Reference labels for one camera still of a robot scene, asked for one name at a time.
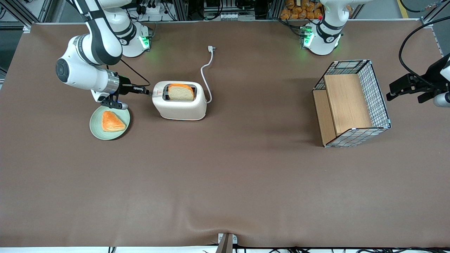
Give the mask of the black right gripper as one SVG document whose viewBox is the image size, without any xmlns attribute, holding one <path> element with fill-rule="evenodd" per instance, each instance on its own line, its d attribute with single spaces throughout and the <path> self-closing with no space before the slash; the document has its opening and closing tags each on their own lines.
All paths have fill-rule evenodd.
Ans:
<svg viewBox="0 0 450 253">
<path fill-rule="evenodd" d="M 129 92 L 140 93 L 146 96 L 150 95 L 150 91 L 147 90 L 144 85 L 135 85 L 131 83 L 120 83 L 119 85 L 119 94 L 125 96 Z"/>
</svg>

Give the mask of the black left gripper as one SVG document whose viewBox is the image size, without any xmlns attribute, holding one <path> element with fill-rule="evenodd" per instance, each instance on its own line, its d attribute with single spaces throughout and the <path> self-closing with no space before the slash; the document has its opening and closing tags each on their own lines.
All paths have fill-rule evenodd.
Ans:
<svg viewBox="0 0 450 253">
<path fill-rule="evenodd" d="M 418 103 L 424 103 L 428 100 L 436 98 L 440 94 L 440 73 L 431 72 L 421 75 L 405 74 L 404 76 L 393 81 L 389 85 L 389 93 L 387 93 L 387 101 L 392 101 L 398 96 L 415 93 L 413 89 L 416 82 L 416 89 L 421 92 L 417 97 Z"/>
</svg>

